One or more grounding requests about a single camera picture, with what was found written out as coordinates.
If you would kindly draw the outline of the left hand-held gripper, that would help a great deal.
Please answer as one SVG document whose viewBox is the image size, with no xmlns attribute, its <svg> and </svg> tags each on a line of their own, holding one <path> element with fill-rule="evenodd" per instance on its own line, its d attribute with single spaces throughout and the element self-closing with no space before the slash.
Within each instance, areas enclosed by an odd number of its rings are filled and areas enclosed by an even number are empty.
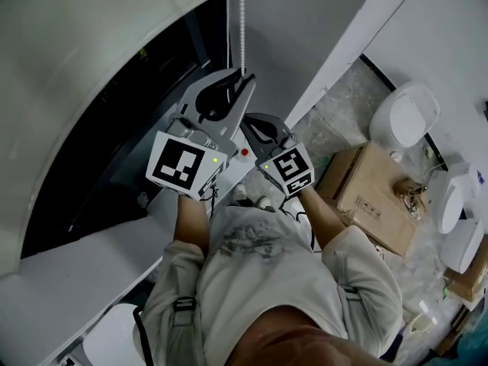
<svg viewBox="0 0 488 366">
<path fill-rule="evenodd" d="M 188 86 L 152 145 L 146 178 L 196 201 L 225 171 L 237 154 L 231 140 L 256 87 L 255 74 L 221 69 Z"/>
</svg>

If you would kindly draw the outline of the large brown cardboard box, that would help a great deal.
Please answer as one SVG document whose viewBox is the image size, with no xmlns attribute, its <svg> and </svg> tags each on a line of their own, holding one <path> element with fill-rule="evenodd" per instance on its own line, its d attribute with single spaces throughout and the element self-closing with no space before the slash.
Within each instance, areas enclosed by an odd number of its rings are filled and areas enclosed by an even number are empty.
<svg viewBox="0 0 488 366">
<path fill-rule="evenodd" d="M 347 225 L 356 225 L 373 243 L 405 256 L 419 227 L 394 185 L 409 175 L 376 143 L 336 152 L 316 191 Z"/>
</svg>

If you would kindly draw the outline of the cream plastic part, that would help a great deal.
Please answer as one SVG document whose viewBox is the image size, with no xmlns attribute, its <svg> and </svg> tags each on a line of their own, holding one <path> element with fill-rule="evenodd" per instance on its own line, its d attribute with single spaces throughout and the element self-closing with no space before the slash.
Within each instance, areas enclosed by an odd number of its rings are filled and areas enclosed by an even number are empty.
<svg viewBox="0 0 488 366">
<path fill-rule="evenodd" d="M 413 333 L 424 333 L 428 332 L 432 326 L 436 326 L 438 323 L 435 317 L 430 317 L 427 314 L 419 313 L 413 317 L 412 321 L 408 325 L 408 332 Z"/>
</svg>

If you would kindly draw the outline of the small brown cardboard box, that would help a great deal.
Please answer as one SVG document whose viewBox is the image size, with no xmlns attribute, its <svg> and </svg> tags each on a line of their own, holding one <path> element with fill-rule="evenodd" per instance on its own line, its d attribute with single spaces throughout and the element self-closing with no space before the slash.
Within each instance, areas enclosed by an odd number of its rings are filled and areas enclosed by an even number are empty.
<svg viewBox="0 0 488 366">
<path fill-rule="evenodd" d="M 481 289 L 486 274 L 488 274 L 488 235 L 483 237 L 473 261 L 463 274 L 447 268 L 443 276 L 450 292 L 472 302 Z"/>
</svg>

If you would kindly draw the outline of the white plastic seat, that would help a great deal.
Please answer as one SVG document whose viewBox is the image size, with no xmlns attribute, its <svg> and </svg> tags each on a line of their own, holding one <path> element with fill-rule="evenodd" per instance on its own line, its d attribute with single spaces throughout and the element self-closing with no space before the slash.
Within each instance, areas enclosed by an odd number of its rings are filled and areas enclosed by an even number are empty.
<svg viewBox="0 0 488 366">
<path fill-rule="evenodd" d="M 136 306 L 112 307 L 84 338 L 83 350 L 93 366 L 146 366 L 133 343 Z"/>
</svg>

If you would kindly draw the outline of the plain white toilet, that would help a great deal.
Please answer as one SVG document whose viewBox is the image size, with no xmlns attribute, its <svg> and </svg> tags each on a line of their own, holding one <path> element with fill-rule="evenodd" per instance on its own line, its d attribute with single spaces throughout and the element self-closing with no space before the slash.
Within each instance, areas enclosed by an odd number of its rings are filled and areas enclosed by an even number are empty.
<svg viewBox="0 0 488 366">
<path fill-rule="evenodd" d="M 441 248 L 441 261 L 451 270 L 463 274 L 477 253 L 483 235 L 482 220 L 459 220 L 446 236 Z"/>
</svg>

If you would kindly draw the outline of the white toilet lids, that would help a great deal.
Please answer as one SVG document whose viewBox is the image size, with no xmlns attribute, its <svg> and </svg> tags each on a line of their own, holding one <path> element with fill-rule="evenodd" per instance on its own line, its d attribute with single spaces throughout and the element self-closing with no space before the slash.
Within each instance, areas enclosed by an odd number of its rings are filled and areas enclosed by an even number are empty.
<svg viewBox="0 0 488 366">
<path fill-rule="evenodd" d="M 480 192 L 476 167 L 470 162 L 453 164 L 446 172 L 438 196 L 436 217 L 438 231 L 450 233 L 461 217 L 464 204 Z"/>
</svg>

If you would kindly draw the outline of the white roller blind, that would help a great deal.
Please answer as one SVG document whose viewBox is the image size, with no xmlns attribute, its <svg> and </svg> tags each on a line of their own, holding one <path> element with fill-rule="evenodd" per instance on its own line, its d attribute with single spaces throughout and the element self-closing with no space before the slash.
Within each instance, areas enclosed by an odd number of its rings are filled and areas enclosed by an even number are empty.
<svg viewBox="0 0 488 366">
<path fill-rule="evenodd" d="M 18 270 L 35 200 L 100 90 L 208 0 L 0 0 L 0 277 Z"/>
</svg>

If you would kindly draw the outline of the person's left forearm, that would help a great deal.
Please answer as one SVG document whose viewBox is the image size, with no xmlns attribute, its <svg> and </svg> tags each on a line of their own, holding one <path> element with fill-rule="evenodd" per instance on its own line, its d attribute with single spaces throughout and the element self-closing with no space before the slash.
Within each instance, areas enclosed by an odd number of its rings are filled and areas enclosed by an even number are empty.
<svg viewBox="0 0 488 366">
<path fill-rule="evenodd" d="M 209 251 L 209 220 L 206 205 L 188 197 L 178 196 L 178 212 L 172 246 L 178 251 L 207 257 Z"/>
</svg>

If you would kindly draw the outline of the bronze faucet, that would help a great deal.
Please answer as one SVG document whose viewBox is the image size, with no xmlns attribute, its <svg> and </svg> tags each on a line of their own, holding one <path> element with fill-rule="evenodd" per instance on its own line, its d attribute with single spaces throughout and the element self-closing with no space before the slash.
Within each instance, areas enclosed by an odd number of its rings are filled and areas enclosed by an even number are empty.
<svg viewBox="0 0 488 366">
<path fill-rule="evenodd" d="M 410 215 L 420 221 L 426 213 L 426 205 L 423 195 L 428 186 L 418 183 L 411 178 L 397 181 L 393 186 L 394 194 L 404 203 Z"/>
</svg>

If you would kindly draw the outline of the white window sill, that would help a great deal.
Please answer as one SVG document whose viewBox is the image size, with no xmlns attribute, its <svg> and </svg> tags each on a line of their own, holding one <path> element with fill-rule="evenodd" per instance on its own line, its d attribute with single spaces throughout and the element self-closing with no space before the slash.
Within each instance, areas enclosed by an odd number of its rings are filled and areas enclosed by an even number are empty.
<svg viewBox="0 0 488 366">
<path fill-rule="evenodd" d="M 21 260 L 0 278 L 0 363 L 46 366 L 139 284 L 172 240 L 176 193 L 149 214 Z"/>
</svg>

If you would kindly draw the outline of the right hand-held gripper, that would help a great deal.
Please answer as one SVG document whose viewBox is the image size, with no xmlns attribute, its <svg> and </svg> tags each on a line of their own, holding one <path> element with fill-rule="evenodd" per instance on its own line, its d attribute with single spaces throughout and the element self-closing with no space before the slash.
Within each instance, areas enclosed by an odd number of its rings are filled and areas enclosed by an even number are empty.
<svg viewBox="0 0 488 366">
<path fill-rule="evenodd" d="M 261 162 L 257 165 L 258 170 L 286 197 L 294 196 L 314 182 L 314 167 L 303 144 L 267 159 L 275 149 L 284 148 L 289 138 L 294 140 L 281 118 L 263 113 L 245 114 L 242 132 Z"/>
</svg>

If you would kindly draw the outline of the person's right forearm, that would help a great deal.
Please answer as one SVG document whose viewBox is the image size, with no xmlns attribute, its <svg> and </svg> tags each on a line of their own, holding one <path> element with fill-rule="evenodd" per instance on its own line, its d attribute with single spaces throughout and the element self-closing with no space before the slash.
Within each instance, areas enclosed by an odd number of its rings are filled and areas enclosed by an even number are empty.
<svg viewBox="0 0 488 366">
<path fill-rule="evenodd" d="M 336 213 L 311 186 L 307 186 L 301 191 L 299 200 L 310 221 L 319 247 L 336 252 L 343 251 L 347 228 Z"/>
</svg>

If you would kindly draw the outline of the dark window frame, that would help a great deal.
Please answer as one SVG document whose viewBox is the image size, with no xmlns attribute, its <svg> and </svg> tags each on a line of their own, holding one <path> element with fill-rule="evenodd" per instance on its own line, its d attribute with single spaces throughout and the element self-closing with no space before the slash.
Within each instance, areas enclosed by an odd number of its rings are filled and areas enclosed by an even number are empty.
<svg viewBox="0 0 488 366">
<path fill-rule="evenodd" d="M 145 170 L 163 116 L 185 89 L 225 66 L 225 2 L 209 0 L 145 43 L 103 87 L 56 155 L 30 215 L 23 257 L 146 216 L 159 188 Z"/>
</svg>

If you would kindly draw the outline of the white toilet with round lid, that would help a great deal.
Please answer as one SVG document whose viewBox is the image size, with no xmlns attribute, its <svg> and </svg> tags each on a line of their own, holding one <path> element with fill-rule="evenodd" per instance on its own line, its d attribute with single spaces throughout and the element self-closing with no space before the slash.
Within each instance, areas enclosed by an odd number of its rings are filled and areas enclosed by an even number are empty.
<svg viewBox="0 0 488 366">
<path fill-rule="evenodd" d="M 372 141 L 391 152 L 415 146 L 437 123 L 440 108 L 424 82 L 408 82 L 391 92 L 369 124 Z"/>
</svg>

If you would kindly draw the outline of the person's beige printed shirt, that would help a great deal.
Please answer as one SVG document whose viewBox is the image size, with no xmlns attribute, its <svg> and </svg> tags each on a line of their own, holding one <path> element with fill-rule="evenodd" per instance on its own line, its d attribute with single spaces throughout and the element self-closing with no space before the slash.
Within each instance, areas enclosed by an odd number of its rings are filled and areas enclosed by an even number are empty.
<svg viewBox="0 0 488 366">
<path fill-rule="evenodd" d="M 356 226 L 344 250 L 315 257 L 298 222 L 250 207 L 226 207 L 210 223 L 203 258 L 169 243 L 140 318 L 155 366 L 224 366 L 266 311 L 293 307 L 321 330 L 375 356 L 393 343 L 402 294 L 380 254 Z"/>
</svg>

